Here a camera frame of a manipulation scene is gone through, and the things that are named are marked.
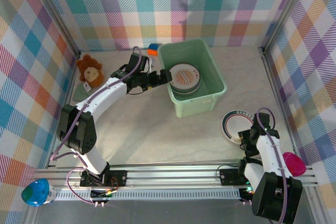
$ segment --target orange block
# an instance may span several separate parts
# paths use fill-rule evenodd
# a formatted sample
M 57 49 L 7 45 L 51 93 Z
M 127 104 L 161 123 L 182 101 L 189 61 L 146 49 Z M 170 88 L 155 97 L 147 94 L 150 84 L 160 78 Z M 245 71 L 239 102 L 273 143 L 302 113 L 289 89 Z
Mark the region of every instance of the orange block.
M 153 50 L 153 49 L 147 49 L 147 54 L 149 54 L 149 55 L 158 55 L 157 51 Z

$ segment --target green plastic bin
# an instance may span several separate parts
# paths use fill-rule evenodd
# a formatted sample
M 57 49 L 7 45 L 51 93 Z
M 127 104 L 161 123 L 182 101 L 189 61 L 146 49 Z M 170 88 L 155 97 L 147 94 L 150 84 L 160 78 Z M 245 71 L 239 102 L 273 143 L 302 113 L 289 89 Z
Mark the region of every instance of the green plastic bin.
M 175 104 L 176 115 L 180 118 L 206 111 L 211 111 L 218 97 L 227 90 L 227 85 L 219 73 L 216 62 L 208 45 L 202 39 L 164 44 L 158 48 L 162 67 L 170 69 L 178 63 L 194 65 L 200 73 L 199 89 L 190 95 L 179 95 L 167 85 L 170 98 Z

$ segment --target cable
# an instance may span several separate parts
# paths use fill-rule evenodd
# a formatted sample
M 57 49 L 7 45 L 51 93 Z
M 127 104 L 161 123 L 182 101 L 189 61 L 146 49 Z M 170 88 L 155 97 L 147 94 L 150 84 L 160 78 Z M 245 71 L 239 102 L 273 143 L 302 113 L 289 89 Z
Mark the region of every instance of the cable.
M 217 167 L 217 170 L 215 172 L 216 177 L 219 178 L 219 179 L 220 179 L 220 177 L 217 175 L 217 172 L 218 172 L 219 168 L 221 168 L 222 166 L 238 167 L 238 165 L 220 165 L 219 167 Z
M 56 150 L 54 151 L 54 153 L 51 155 L 51 157 L 50 157 L 50 161 L 57 160 L 57 159 L 60 158 L 60 157 L 69 155 L 69 153 L 67 153 L 67 154 L 65 154 L 65 155 L 64 155 L 64 154 L 61 154 L 60 157 L 56 157 L 56 155 L 58 154 L 59 150 L 60 150 L 61 147 L 65 144 L 65 142 L 66 142 L 67 139 L 69 138 L 70 134 L 71 134 L 72 131 L 74 130 L 75 125 L 76 125 L 76 123 L 77 123 L 79 117 L 81 116 L 81 114 L 83 113 L 83 111 L 85 110 L 85 108 L 92 102 L 92 100 L 93 100 L 96 96 L 98 96 L 99 94 L 101 94 L 102 92 L 104 92 L 106 89 L 109 89 L 110 87 L 116 85 L 117 83 L 122 82 L 124 79 L 126 79 L 127 77 L 129 77 L 130 75 L 132 75 L 132 74 L 137 70 L 137 68 L 139 67 L 139 65 L 140 65 L 140 63 L 141 63 L 142 52 L 141 52 L 140 47 L 137 47 L 137 46 L 133 47 L 133 52 L 135 51 L 135 49 L 137 49 L 137 50 L 139 51 L 139 59 L 138 59 L 138 62 L 136 63 L 136 65 L 135 65 L 135 67 L 132 69 L 132 71 L 129 72 L 128 74 L 126 74 L 126 75 L 125 75 L 124 77 L 122 77 L 121 79 L 119 79 L 119 80 L 117 80 L 117 81 L 115 81 L 115 82 L 113 82 L 113 83 L 111 83 L 111 84 L 105 86 L 104 88 L 98 90 L 97 92 L 95 92 L 95 93 L 94 93 L 94 94 L 87 100 L 87 103 L 84 104 L 84 106 L 81 108 L 81 110 L 77 113 L 77 115 L 76 115 L 74 121 L 72 122 L 72 125 L 70 126 L 70 128 L 69 128 L 67 134 L 65 135 L 65 137 L 63 138 L 63 140 L 61 141 L 61 143 L 59 144 L 59 146 L 56 148 Z M 88 166 L 87 166 L 87 164 L 85 163 L 85 161 L 82 159 L 82 157 L 81 157 L 79 154 L 77 155 L 77 157 L 78 157 L 78 158 L 82 161 L 82 163 L 84 164 L 84 167 L 81 169 L 81 171 L 83 171 L 83 170 L 86 169 Z M 77 198 L 79 198 L 79 199 L 82 200 L 83 202 L 86 202 L 86 203 L 91 204 L 91 205 L 95 205 L 93 202 L 90 202 L 90 201 L 88 201 L 88 200 L 86 200 L 86 199 L 80 197 L 80 196 L 79 196 L 78 194 L 76 194 L 76 192 L 71 188 L 71 186 L 70 186 L 70 184 L 69 184 L 69 176 L 70 176 L 70 174 L 71 174 L 72 172 L 74 172 L 75 170 L 78 170 L 78 168 L 76 167 L 76 168 L 72 169 L 72 170 L 68 173 L 68 175 L 67 175 L 67 179 L 66 179 L 66 181 L 67 181 L 67 185 L 68 185 L 69 189 L 71 190 L 71 192 L 72 192 Z
M 147 70 L 146 73 L 148 73 L 148 72 L 149 72 L 149 69 L 150 69 L 150 66 L 149 66 L 149 57 L 147 57 L 147 63 L 148 63 L 148 70 Z
M 246 148 L 245 148 L 244 143 L 241 143 L 241 144 L 239 145 L 239 148 L 240 148 L 241 150 L 243 150 L 244 152 L 246 151 Z
M 91 205 L 96 205 L 95 203 L 93 203 L 92 201 L 88 201 L 88 200 L 86 200 L 86 199 L 84 199 L 84 198 L 82 198 L 82 197 L 80 197 L 74 190 L 73 190 L 73 188 L 70 186 L 70 183 L 69 183 L 69 177 L 70 177 L 70 174 L 71 173 L 73 173 L 74 171 L 84 171 L 85 169 L 84 168 L 74 168 L 74 169 L 72 169 L 69 173 L 68 173 L 68 175 L 67 175 L 67 179 L 66 179 L 66 182 L 67 182 L 67 185 L 68 185 L 68 187 L 69 187 L 69 189 L 70 189 L 70 191 L 77 197 L 77 198 L 79 198 L 81 201 L 83 201 L 83 202 L 85 202 L 85 203 L 87 203 L 87 204 L 91 204 Z
M 115 189 L 115 191 L 116 191 L 116 190 L 118 190 L 118 188 L 119 188 L 119 182 L 118 182 L 118 180 L 117 180 L 115 177 L 112 177 L 112 178 L 111 178 L 111 182 L 112 182 L 113 189 L 114 189 L 114 185 L 113 185 L 113 181 L 114 181 L 114 180 L 117 182 L 117 188 Z
M 54 153 L 51 155 L 50 157 L 50 161 L 53 161 L 55 156 L 58 154 L 59 150 L 61 149 L 61 147 L 65 144 L 65 142 L 67 141 L 67 139 L 69 138 L 70 134 L 72 133 L 79 117 L 81 116 L 82 112 L 85 110 L 85 108 L 91 103 L 91 101 L 100 93 L 104 92 L 106 89 L 116 85 L 119 82 L 122 82 L 124 79 L 126 79 L 127 77 L 129 77 L 130 75 L 132 75 L 138 68 L 138 66 L 141 63 L 141 58 L 142 58 L 142 53 L 141 53 L 141 49 L 137 46 L 133 47 L 133 52 L 135 51 L 135 49 L 137 49 L 139 51 L 139 59 L 138 59 L 138 63 L 135 65 L 135 67 L 132 69 L 131 72 L 129 72 L 128 74 L 126 74 L 124 77 L 122 77 L 121 79 L 109 84 L 107 87 L 105 86 L 104 88 L 98 90 L 96 93 L 94 93 L 87 101 L 86 104 L 84 104 L 84 106 L 81 108 L 81 110 L 77 113 L 72 125 L 70 126 L 70 129 L 68 130 L 67 134 L 65 135 L 65 137 L 63 138 L 62 142 L 60 143 L 60 145 L 56 148 L 56 150 L 54 151 Z
M 131 94 L 131 93 L 128 93 L 128 94 L 131 94 L 131 95 L 137 95 L 137 94 L 142 94 L 144 91 L 140 92 L 140 93 L 135 93 L 135 94 Z
M 59 159 L 59 158 L 61 158 L 61 157 L 64 157 L 64 156 L 67 156 L 67 155 L 75 155 L 76 156 L 76 153 L 74 153 L 74 152 L 66 152 L 66 153 L 63 153 L 63 154 L 61 154 L 61 155 L 59 155 L 59 156 L 57 156 L 57 157 L 54 157 L 54 161 L 56 161 L 57 159 Z
M 268 108 L 260 108 L 258 111 L 257 111 L 257 120 L 258 120 L 258 123 L 260 125 L 260 127 L 263 129 L 263 131 L 265 131 L 266 135 L 268 136 L 273 148 L 274 148 L 274 151 L 275 151 L 275 155 L 277 157 L 277 161 L 279 163 L 279 167 L 280 167 L 280 171 L 281 171 L 281 175 L 282 175 L 282 180 L 283 180 L 283 205 L 282 205 L 282 212 L 281 212 L 281 215 L 280 215 L 280 219 L 279 219 L 279 224 L 281 224 L 285 218 L 285 215 L 286 215 L 286 208 L 287 208 L 287 198 L 288 198 L 288 191 L 287 191 L 287 181 L 286 181 L 286 176 L 285 176 L 285 171 L 284 171 L 284 167 L 282 166 L 282 162 L 281 162 L 281 159 L 280 159 L 280 155 L 279 155 L 279 152 L 277 150 L 277 147 L 271 137 L 271 135 L 268 133 L 268 131 L 265 129 L 265 127 L 263 126 L 263 124 L 261 123 L 261 120 L 260 120 L 260 117 L 259 117 L 259 114 L 260 114 L 260 111 L 261 110 L 267 110 L 272 118 L 273 118 L 273 128 L 275 127 L 275 117 L 274 117 L 274 114 L 268 109 Z
M 119 70 L 124 70 L 124 68 L 127 66 L 127 64 L 122 65 Z

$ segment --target metal frame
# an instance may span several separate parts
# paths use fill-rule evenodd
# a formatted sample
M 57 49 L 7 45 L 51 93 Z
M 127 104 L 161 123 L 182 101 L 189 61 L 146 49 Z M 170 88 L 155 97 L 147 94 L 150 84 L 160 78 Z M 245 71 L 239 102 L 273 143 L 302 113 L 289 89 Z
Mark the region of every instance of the metal frame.
M 294 151 L 298 156 L 301 156 L 299 149 L 294 141 L 294 135 L 291 130 L 290 124 L 288 122 L 287 116 L 286 116 L 284 104 L 280 98 L 281 96 L 280 96 L 279 90 L 275 82 L 275 77 L 274 77 L 275 73 L 273 73 L 268 57 L 265 56 L 264 51 L 260 48 L 259 52 L 261 55 L 262 62 L 264 63 L 265 71 L 266 71 L 269 83 L 271 85 L 274 97 L 279 106 L 282 119 L 285 122 L 287 131 L 289 133 L 290 140 L 294 147 Z M 313 213 L 316 223 L 326 223 L 326 224 L 332 223 L 329 214 L 326 212 L 327 207 L 325 206 L 324 201 L 322 200 L 320 188 L 318 186 L 317 187 L 306 187 L 305 191 L 308 197 L 310 209 Z
M 298 0 L 288 0 L 286 3 L 286 6 L 284 7 L 279 20 L 277 21 L 277 24 L 272 32 L 272 34 L 270 35 L 266 45 L 265 45 L 265 55 L 269 54 L 270 49 L 272 48 L 272 46 L 274 45 L 275 41 L 277 40 L 283 26 L 285 25 L 288 17 L 290 16 L 290 14 L 292 13 L 294 7 L 296 6 Z
M 77 48 L 75 41 L 72 39 L 71 33 L 69 32 L 62 18 L 60 17 L 59 12 L 57 11 L 57 8 L 53 3 L 53 0 L 41 0 L 41 1 L 45 6 L 46 10 L 48 11 L 49 15 L 51 16 L 51 19 L 55 22 L 60 33 L 64 37 L 66 43 L 72 50 L 73 54 L 79 56 L 80 50 Z
M 298 0 L 288 0 L 285 9 L 283 10 L 278 24 L 275 27 L 273 33 L 268 40 L 265 50 L 262 52 L 262 60 L 265 66 L 265 70 L 267 76 L 269 78 L 269 82 L 272 87 L 272 91 L 276 98 L 276 101 L 279 105 L 280 111 L 282 112 L 283 119 L 286 123 L 287 130 L 290 133 L 291 141 L 294 146 L 294 149 L 297 154 L 298 148 L 293 141 L 293 136 L 291 129 L 289 127 L 288 121 L 286 119 L 286 114 L 284 110 L 284 106 L 280 100 L 280 95 L 275 85 L 274 76 L 271 73 L 271 68 L 268 62 L 266 55 L 269 54 L 270 49 L 275 43 L 277 37 L 280 34 L 281 29 L 283 28 L 287 18 L 292 12 Z M 75 55 L 80 55 L 80 51 L 77 48 L 74 40 L 71 37 L 70 32 L 66 28 L 64 22 L 62 21 L 56 7 L 54 6 L 52 0 L 42 0 L 44 6 L 48 10 L 51 18 L 58 26 L 61 34 L 65 38 L 67 44 L 74 52 Z M 77 72 L 74 71 L 71 87 L 74 83 L 75 76 Z M 72 91 L 69 90 L 66 101 L 70 101 Z M 120 193 L 128 193 L 129 191 L 139 192 L 137 195 L 142 195 L 142 193 L 149 192 L 151 189 L 156 188 L 156 191 L 195 191 L 197 189 L 202 189 L 203 191 L 209 191 L 209 194 L 203 197 L 216 198 L 216 192 L 221 192 L 222 195 L 220 197 L 223 198 L 231 198 L 236 199 L 239 198 L 235 193 L 239 188 L 246 188 L 247 186 L 228 186 L 223 187 L 220 184 L 220 180 L 216 177 L 215 172 L 219 165 L 224 165 L 221 168 L 232 168 L 230 165 L 236 165 L 237 161 L 212 161 L 212 162 L 197 162 L 197 163 L 165 163 L 165 164 L 144 164 L 144 165 L 119 165 L 112 166 L 111 169 L 126 169 L 128 170 L 128 180 L 126 188 L 120 188 Z M 57 169 L 57 168 L 49 168 L 49 169 L 38 169 L 36 170 L 36 174 L 34 175 L 34 179 L 37 178 L 47 178 L 49 182 L 57 188 L 58 198 L 57 200 L 74 200 L 76 198 L 70 194 L 69 189 L 65 183 L 66 175 L 69 173 L 70 169 Z M 84 196 L 88 196 L 88 189 L 79 188 L 79 173 L 74 172 L 70 176 L 70 184 L 74 187 L 75 191 L 84 194 Z M 321 200 L 320 190 L 318 188 L 318 184 L 316 178 L 314 176 L 313 170 L 311 167 L 308 167 L 308 171 L 305 175 L 299 177 L 305 186 L 306 193 L 308 195 L 308 200 L 311 206 L 311 210 L 313 212 L 313 216 L 317 223 L 331 223 L 329 215 L 325 212 L 326 207 Z M 20 219 L 20 223 L 34 223 L 35 218 L 37 216 L 38 208 L 36 207 L 28 207 L 23 210 L 22 217 Z
M 170 163 L 116 165 L 110 170 L 127 170 L 125 187 L 120 187 L 113 200 L 129 199 L 239 199 L 239 189 L 248 185 L 222 186 L 217 169 L 237 169 L 238 160 L 208 163 Z M 71 193 L 66 177 L 71 169 L 39 169 L 34 179 L 46 178 L 56 188 L 56 200 L 77 200 Z M 108 187 L 80 187 L 80 173 L 73 172 L 69 177 L 71 187 L 87 200 L 90 189 L 105 190 Z M 318 186 L 315 174 L 310 166 L 304 175 L 298 177 L 304 187 Z
M 71 101 L 72 93 L 74 92 L 73 87 L 74 87 L 74 84 L 75 84 L 77 72 L 78 72 L 78 68 L 75 68 L 73 73 L 72 73 L 72 76 L 71 76 L 71 82 L 70 82 L 69 87 L 68 87 L 68 92 L 67 92 L 64 104 L 70 103 L 70 101 Z M 56 150 L 56 148 L 58 146 L 58 143 L 59 143 L 59 141 L 57 140 L 57 134 L 55 133 L 52 137 L 51 145 L 50 145 L 50 148 L 49 148 L 49 151 L 48 151 L 48 154 L 47 154 L 48 158 L 46 159 L 43 167 L 47 168 L 47 167 L 50 166 L 50 159 L 49 158 L 51 157 L 52 152 L 54 150 Z

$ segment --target tin lid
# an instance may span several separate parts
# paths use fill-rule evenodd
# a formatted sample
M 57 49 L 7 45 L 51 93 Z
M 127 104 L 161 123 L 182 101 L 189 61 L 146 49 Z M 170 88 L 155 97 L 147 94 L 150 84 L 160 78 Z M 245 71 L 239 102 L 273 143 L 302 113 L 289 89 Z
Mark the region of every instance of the tin lid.
M 222 120 L 225 136 L 235 144 L 241 144 L 238 132 L 248 130 L 253 125 L 253 115 L 243 110 L 228 112 Z
M 174 65 L 170 72 L 173 80 L 170 82 L 175 90 L 190 91 L 194 89 L 200 82 L 200 72 L 196 67 L 187 63 Z
M 180 95 L 188 95 L 188 94 L 192 94 L 194 92 L 196 92 L 198 90 L 198 88 L 200 87 L 200 85 L 198 84 L 195 88 L 191 89 L 191 90 L 185 90 L 185 91 L 181 91 L 181 90 L 177 90 L 174 89 L 172 87 L 172 90 L 176 93 L 176 94 L 180 94 Z

